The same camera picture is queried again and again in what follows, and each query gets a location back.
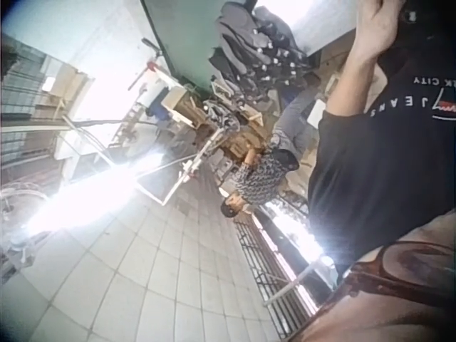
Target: man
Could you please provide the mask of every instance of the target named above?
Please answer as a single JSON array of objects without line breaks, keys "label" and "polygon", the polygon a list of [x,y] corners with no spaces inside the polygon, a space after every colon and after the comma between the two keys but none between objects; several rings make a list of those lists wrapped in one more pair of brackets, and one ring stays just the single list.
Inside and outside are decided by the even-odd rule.
[{"label": "man", "polygon": [[455,207],[456,60],[437,26],[444,21],[417,21],[409,39],[401,37],[405,64],[364,113],[374,65],[395,41],[403,5],[359,1],[356,39],[318,125],[310,230],[339,276]]},{"label": "man", "polygon": [[312,109],[317,89],[309,87],[300,93],[284,110],[272,131],[272,137],[262,154],[249,147],[242,166],[234,176],[236,191],[231,193],[221,206],[225,217],[235,217],[248,204],[261,205],[274,199],[279,186],[291,169],[284,159],[273,153],[281,150],[289,153],[292,162],[299,167],[306,147],[312,139],[312,127],[306,122],[306,109]]}]

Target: bright light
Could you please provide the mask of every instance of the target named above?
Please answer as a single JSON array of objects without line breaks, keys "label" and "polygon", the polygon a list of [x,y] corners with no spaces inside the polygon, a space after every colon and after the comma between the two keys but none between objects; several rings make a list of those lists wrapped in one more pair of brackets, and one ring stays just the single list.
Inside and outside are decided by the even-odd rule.
[{"label": "bright light", "polygon": [[55,77],[46,77],[44,83],[43,83],[43,86],[41,87],[41,90],[42,91],[51,91],[54,83],[56,82],[56,78]]},{"label": "bright light", "polygon": [[31,218],[27,224],[28,231],[33,236],[89,224],[110,210],[123,206],[130,199],[134,187],[132,172],[123,166],[70,184],[60,189]]},{"label": "bright light", "polygon": [[299,23],[314,5],[314,0],[258,0],[255,7],[265,6],[271,13],[285,21],[291,28]]},{"label": "bright light", "polygon": [[146,155],[144,158],[141,158],[136,163],[134,163],[131,166],[131,170],[134,173],[142,173],[145,171],[153,170],[162,164],[162,159],[162,153],[152,153],[150,155]]},{"label": "bright light", "polygon": [[314,262],[321,257],[321,261],[326,266],[333,265],[329,256],[323,256],[324,250],[315,240],[315,236],[306,231],[303,224],[285,214],[279,214],[273,219],[273,222],[285,235],[292,238],[307,262]]},{"label": "bright light", "polygon": [[229,193],[223,190],[221,187],[219,187],[219,192],[223,198],[227,198],[229,196]]}]

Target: sunglasses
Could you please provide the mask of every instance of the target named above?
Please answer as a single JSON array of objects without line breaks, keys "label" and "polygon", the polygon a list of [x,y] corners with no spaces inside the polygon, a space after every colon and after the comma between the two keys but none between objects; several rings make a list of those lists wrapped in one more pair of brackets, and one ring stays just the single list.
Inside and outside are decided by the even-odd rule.
[{"label": "sunglasses", "polygon": [[395,242],[382,247],[373,261],[355,263],[306,326],[345,296],[356,297],[361,291],[451,310],[455,282],[453,249],[427,242]]}]

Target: pole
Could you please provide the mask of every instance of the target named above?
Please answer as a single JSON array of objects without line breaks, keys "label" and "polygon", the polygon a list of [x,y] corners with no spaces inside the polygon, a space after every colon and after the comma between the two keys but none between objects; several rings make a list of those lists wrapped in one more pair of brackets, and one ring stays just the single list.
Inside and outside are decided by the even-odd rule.
[{"label": "pole", "polygon": [[317,259],[316,261],[313,261],[310,263],[298,276],[296,279],[293,281],[289,282],[287,285],[282,287],[277,293],[271,296],[267,301],[263,303],[263,306],[268,306],[269,304],[272,304],[275,302],[277,299],[283,297],[286,293],[288,293],[290,290],[292,290],[294,287],[298,286],[301,280],[306,278],[316,267],[320,259]]},{"label": "pole", "polygon": [[177,191],[177,188],[184,182],[185,178],[189,175],[190,171],[192,171],[193,166],[197,164],[200,160],[203,154],[209,149],[210,145],[225,131],[224,128],[217,128],[215,133],[212,135],[212,137],[204,144],[203,148],[198,152],[197,156],[194,158],[192,161],[192,164],[184,170],[184,172],[181,174],[181,176],[177,179],[176,183],[174,186],[171,188],[170,192],[168,192],[168,195],[166,195],[165,199],[163,200],[162,205],[166,205],[168,201],[170,200],[171,196],[174,195],[174,193]]}]

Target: floor tile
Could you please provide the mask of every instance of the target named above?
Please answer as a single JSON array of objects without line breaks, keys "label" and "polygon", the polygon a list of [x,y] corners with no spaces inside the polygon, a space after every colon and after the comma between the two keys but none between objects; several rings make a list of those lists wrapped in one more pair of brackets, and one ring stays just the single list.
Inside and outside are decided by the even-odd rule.
[{"label": "floor tile", "polygon": [[206,342],[230,342],[225,316],[203,311]]},{"label": "floor tile", "polygon": [[201,273],[202,308],[206,311],[223,314],[223,300],[220,283],[217,278]]},{"label": "floor tile", "polygon": [[48,300],[83,256],[84,248],[66,231],[61,230],[36,253],[32,267],[22,274]]},{"label": "floor tile", "polygon": [[199,246],[199,267],[203,272],[217,276],[217,265],[215,264],[214,252],[204,246]]},{"label": "floor tile", "polygon": [[160,249],[172,255],[174,258],[180,258],[180,251],[182,248],[182,233],[170,226],[165,227],[162,241],[160,242]]},{"label": "floor tile", "polygon": [[147,207],[138,205],[136,201],[132,201],[117,215],[117,219],[128,229],[138,232],[147,212]]},{"label": "floor tile", "polygon": [[181,262],[179,267],[177,301],[195,308],[201,308],[200,271],[184,262]]},{"label": "floor tile", "polygon": [[179,260],[159,250],[147,285],[149,290],[175,299],[178,271]]},{"label": "floor tile", "polygon": [[0,303],[2,328],[14,341],[28,341],[48,308],[48,301],[22,274],[1,285]]},{"label": "floor tile", "polygon": [[242,318],[227,317],[227,326],[231,341],[250,342],[249,333]]},{"label": "floor tile", "polygon": [[169,204],[162,206],[158,203],[150,205],[149,210],[159,219],[166,221],[170,216],[171,206]]},{"label": "floor tile", "polygon": [[244,287],[236,287],[237,301],[241,307],[242,315],[247,319],[259,319],[257,310],[254,303],[252,303],[252,296],[249,290]]},{"label": "floor tile", "polygon": [[88,331],[50,307],[33,333],[30,342],[86,342]]},{"label": "floor tile", "polygon": [[90,251],[108,266],[117,269],[134,237],[131,230],[114,220]]},{"label": "floor tile", "polygon": [[92,333],[89,337],[87,342],[111,342],[103,337],[100,337],[94,333]]},{"label": "floor tile", "polygon": [[187,217],[184,223],[184,235],[187,237],[191,237],[196,242],[198,242],[198,236],[200,235],[200,226],[198,222],[194,219]]},{"label": "floor tile", "polygon": [[237,293],[234,285],[221,280],[220,289],[222,290],[222,300],[225,315],[241,318],[242,311],[237,300]]},{"label": "floor tile", "polygon": [[200,248],[198,243],[195,240],[184,235],[184,238],[182,240],[182,253],[180,255],[181,260],[198,269],[200,267],[199,250]]},{"label": "floor tile", "polygon": [[249,333],[250,342],[265,342],[266,335],[263,331],[263,326],[260,321],[251,321],[247,319],[245,321],[247,327],[247,333]]},{"label": "floor tile", "polygon": [[217,265],[217,275],[219,278],[232,283],[233,276],[229,267],[228,258],[221,254],[215,253],[215,264]]},{"label": "floor tile", "polygon": [[269,314],[269,310],[263,306],[264,299],[261,296],[258,289],[251,289],[250,295],[252,296],[252,303],[254,304],[256,314],[259,319],[268,321],[271,319],[271,315]]},{"label": "floor tile", "polygon": [[179,232],[184,231],[185,215],[178,209],[172,208],[170,216],[168,217],[167,224]]},{"label": "floor tile", "polygon": [[214,240],[212,238],[212,233],[209,228],[199,226],[199,242],[202,246],[214,249]]},{"label": "floor tile", "polygon": [[247,288],[248,285],[245,280],[245,273],[241,266],[235,261],[229,261],[229,268],[233,276],[234,285]]},{"label": "floor tile", "polygon": [[141,286],[147,286],[156,254],[157,247],[136,237],[120,264],[119,273]]},{"label": "floor tile", "polygon": [[145,289],[116,274],[101,304],[93,331],[114,342],[133,342]]},{"label": "floor tile", "polygon": [[198,221],[198,217],[199,217],[198,211],[197,211],[194,207],[192,207],[192,209],[190,209],[190,212],[189,212],[189,214],[188,214],[188,217],[189,217],[190,219],[193,219],[193,220],[195,220],[195,221]]},{"label": "floor tile", "polygon": [[95,222],[82,227],[68,228],[67,231],[86,249],[90,248],[97,238],[105,231],[108,225],[114,220],[110,214],[106,214]]},{"label": "floor tile", "polygon": [[136,342],[173,341],[175,302],[147,291]]},{"label": "floor tile", "polygon": [[202,342],[204,330],[201,310],[176,304],[175,342]]},{"label": "floor tile", "polygon": [[138,235],[154,246],[159,246],[165,232],[165,221],[159,219],[155,214],[149,211]]},{"label": "floor tile", "polygon": [[280,338],[272,321],[262,321],[261,325],[263,326],[263,331],[268,342],[279,342]]},{"label": "floor tile", "polygon": [[53,304],[74,321],[90,328],[114,271],[87,253],[71,272]]}]

